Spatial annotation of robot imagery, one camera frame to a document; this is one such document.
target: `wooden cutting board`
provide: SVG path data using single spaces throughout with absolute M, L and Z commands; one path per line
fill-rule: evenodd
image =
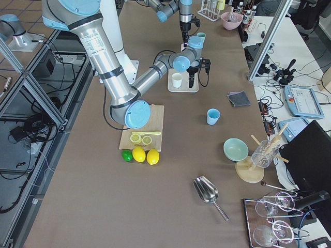
M 121 141 L 119 142 L 119 149 L 132 150 L 136 146 L 141 146 L 142 148 L 144 148 L 145 151 L 149 151 L 151 149 L 156 149 L 158 151 L 161 151 L 162 136 L 163 136 L 163 115 L 164 115 L 163 105 L 151 105 L 151 117 L 149 118 L 149 121 L 145 126 L 139 129 L 128 129 L 122 131 Z M 152 138 L 152 143 L 150 143 L 149 145 L 144 145 L 143 143 L 134 145 L 130 141 L 130 136 L 132 132 L 152 132 L 152 131 L 160 131 L 161 134 L 148 135 Z

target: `floor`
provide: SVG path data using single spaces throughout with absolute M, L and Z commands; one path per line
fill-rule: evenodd
M 309 33 L 297 27 L 298 31 L 303 33 Z M 314 58 L 317 59 L 317 63 L 321 67 L 321 70 L 325 72 L 331 66 L 331 40 L 318 26 L 313 33 L 309 35 L 309 39 L 305 41 L 310 52 Z

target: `light blue joint cap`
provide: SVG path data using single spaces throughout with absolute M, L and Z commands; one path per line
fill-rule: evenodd
M 180 3 L 183 5 L 192 5 L 193 0 L 180 0 Z
M 151 107 L 144 100 L 138 100 L 128 107 L 124 122 L 129 128 L 142 128 L 149 121 L 151 116 Z
M 69 31 L 68 26 L 66 24 L 63 24 L 61 22 L 55 22 L 53 20 L 50 20 L 46 17 L 42 17 L 43 19 L 43 23 L 45 24 L 45 26 L 53 28 L 53 29 L 59 29 L 59 30 L 63 30 L 63 31 Z
M 202 49 L 203 39 L 198 36 L 192 36 L 188 39 L 188 45 L 195 49 Z
M 190 60 L 184 56 L 178 56 L 172 63 L 173 68 L 178 72 L 184 72 L 190 67 Z
M 58 0 L 71 13 L 79 16 L 91 16 L 100 9 L 100 0 Z
M 8 37 L 0 33 L 0 39 L 3 39 L 3 41 L 8 40 Z
M 160 20 L 160 22 L 166 22 L 168 20 L 167 15 L 162 11 L 157 11 L 156 16 Z
M 0 16 L 0 20 L 10 22 L 10 21 L 19 21 L 19 18 L 14 14 L 4 14 Z

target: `light green bowl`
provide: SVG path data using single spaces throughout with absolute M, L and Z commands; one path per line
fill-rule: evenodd
M 241 161 L 248 156 L 248 147 L 241 139 L 230 138 L 225 141 L 223 146 L 224 154 L 232 161 Z

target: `metal scoop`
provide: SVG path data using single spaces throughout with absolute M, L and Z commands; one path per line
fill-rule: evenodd
M 212 184 L 207 178 L 204 176 L 198 177 L 193 181 L 193 185 L 201 200 L 205 203 L 214 203 L 215 207 L 222 215 L 225 221 L 228 221 L 229 218 L 224 213 L 224 211 L 220 208 L 220 206 L 216 203 L 216 199 L 218 197 L 218 190 L 215 185 Z

